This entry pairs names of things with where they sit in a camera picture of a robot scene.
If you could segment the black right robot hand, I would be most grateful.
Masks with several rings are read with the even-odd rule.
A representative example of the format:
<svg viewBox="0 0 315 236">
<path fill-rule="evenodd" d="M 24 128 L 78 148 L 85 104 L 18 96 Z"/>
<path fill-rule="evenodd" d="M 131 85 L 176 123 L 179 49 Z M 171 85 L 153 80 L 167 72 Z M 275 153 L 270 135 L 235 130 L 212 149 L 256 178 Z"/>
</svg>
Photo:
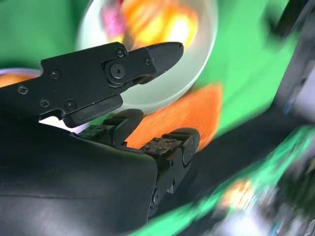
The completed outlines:
<svg viewBox="0 0 315 236">
<path fill-rule="evenodd" d="M 128 52 L 105 44 L 41 62 L 40 76 L 0 89 L 0 233 L 3 236 L 123 236 L 144 226 L 189 170 L 200 136 L 162 132 L 140 148 L 127 138 L 143 113 L 122 106 L 182 57 L 180 42 Z M 40 123 L 51 116 L 67 129 Z"/>
</svg>

